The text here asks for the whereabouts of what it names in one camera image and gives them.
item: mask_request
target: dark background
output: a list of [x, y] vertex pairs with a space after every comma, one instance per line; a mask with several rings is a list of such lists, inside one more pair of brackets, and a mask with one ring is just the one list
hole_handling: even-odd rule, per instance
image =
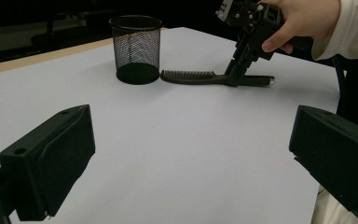
[[[113, 9], [115, 13], [107, 18], [129, 14], [153, 16], [161, 19], [167, 28], [187, 27], [236, 41], [240, 28], [227, 25], [215, 15], [222, 2], [223, 0], [0, 0], [0, 27], [47, 21], [62, 12]], [[109, 30], [107, 18], [102, 17], [94, 23], [102, 24]], [[292, 56], [313, 61], [310, 51], [295, 50]], [[319, 63], [331, 64], [330, 61]]]

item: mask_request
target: finger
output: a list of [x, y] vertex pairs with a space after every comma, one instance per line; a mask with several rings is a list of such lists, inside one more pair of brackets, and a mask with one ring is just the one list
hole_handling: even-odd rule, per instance
[[284, 45], [282, 45], [280, 47], [281, 50], [283, 50], [284, 52], [286, 52], [287, 54], [291, 54], [294, 50], [294, 46], [288, 43], [285, 43]]
[[279, 29], [275, 34], [273, 34], [270, 38], [264, 41], [261, 48], [265, 52], [271, 52], [275, 49], [280, 48], [283, 44], [289, 41], [293, 36], [295, 36], [295, 32], [292, 26], [288, 22], [286, 22], [281, 29]]

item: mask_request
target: brush handle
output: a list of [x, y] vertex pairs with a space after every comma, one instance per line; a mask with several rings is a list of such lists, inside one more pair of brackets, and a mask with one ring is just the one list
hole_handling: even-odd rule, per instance
[[268, 87], [275, 83], [275, 77], [269, 76], [244, 76], [239, 86]]

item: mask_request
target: white sleeve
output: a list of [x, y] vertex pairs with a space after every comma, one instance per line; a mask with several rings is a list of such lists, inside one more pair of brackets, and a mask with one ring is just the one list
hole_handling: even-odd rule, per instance
[[326, 39], [313, 42], [314, 60], [328, 59], [336, 54], [358, 59], [358, 0], [341, 0], [336, 29]]

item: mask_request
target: human hand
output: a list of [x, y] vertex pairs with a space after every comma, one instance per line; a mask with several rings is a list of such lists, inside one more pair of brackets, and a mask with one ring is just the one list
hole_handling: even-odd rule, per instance
[[330, 36], [337, 24], [340, 0], [261, 0], [261, 3], [278, 7], [282, 11], [284, 24], [280, 30], [267, 39], [262, 49], [271, 52], [282, 49], [293, 51], [287, 42], [294, 36], [310, 36], [321, 40]]

